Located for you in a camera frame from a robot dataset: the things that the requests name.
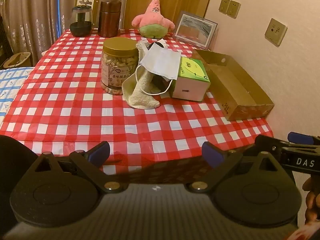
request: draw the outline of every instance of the power outlet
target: power outlet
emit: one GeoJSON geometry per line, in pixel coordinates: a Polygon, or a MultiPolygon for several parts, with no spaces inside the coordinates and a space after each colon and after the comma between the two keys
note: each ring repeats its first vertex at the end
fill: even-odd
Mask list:
{"type": "Polygon", "coordinates": [[[236,19],[237,16],[238,16],[238,12],[239,12],[239,9],[240,9],[240,3],[238,2],[235,2],[235,1],[230,1],[230,4],[229,4],[229,7],[228,7],[228,10],[227,10],[227,14],[236,19]]]}
{"type": "Polygon", "coordinates": [[[280,46],[288,27],[283,25],[281,22],[271,19],[264,36],[271,41],[277,47],[280,46]]]}
{"type": "Polygon", "coordinates": [[[229,3],[230,3],[230,0],[221,0],[220,6],[219,6],[219,12],[227,14],[229,3]]]}

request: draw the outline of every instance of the bed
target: bed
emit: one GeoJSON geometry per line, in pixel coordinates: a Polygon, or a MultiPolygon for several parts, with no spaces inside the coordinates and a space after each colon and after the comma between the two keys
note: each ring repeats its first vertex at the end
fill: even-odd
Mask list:
{"type": "Polygon", "coordinates": [[[0,70],[0,125],[33,67],[0,70]]]}

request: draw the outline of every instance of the wooden chair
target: wooden chair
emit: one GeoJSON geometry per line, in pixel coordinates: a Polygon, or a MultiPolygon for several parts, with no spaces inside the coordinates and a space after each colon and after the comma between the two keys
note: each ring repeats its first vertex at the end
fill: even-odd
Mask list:
{"type": "Polygon", "coordinates": [[[85,4],[90,5],[92,9],[92,26],[96,28],[97,11],[99,7],[99,0],[76,0],[75,6],[85,4]]]}

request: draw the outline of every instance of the screw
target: screw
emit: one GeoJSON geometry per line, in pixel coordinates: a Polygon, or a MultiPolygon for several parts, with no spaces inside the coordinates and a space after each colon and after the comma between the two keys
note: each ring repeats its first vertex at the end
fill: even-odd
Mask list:
{"type": "Polygon", "coordinates": [[[104,185],[104,187],[108,190],[116,190],[120,188],[120,183],[116,181],[109,181],[104,185]]]}
{"type": "Polygon", "coordinates": [[[203,181],[196,181],[191,184],[191,187],[193,187],[196,190],[206,189],[208,187],[208,184],[206,184],[203,181]]]}

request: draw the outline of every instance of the cardboard box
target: cardboard box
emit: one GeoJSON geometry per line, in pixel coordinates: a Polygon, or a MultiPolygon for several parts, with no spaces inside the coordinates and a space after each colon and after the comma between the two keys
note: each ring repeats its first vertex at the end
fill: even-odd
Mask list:
{"type": "Polygon", "coordinates": [[[201,102],[210,86],[210,80],[201,60],[181,57],[177,80],[170,86],[170,96],[201,102]]]}
{"type": "Polygon", "coordinates": [[[231,57],[195,49],[192,58],[203,62],[213,94],[228,121],[267,116],[274,103],[231,57]]]}

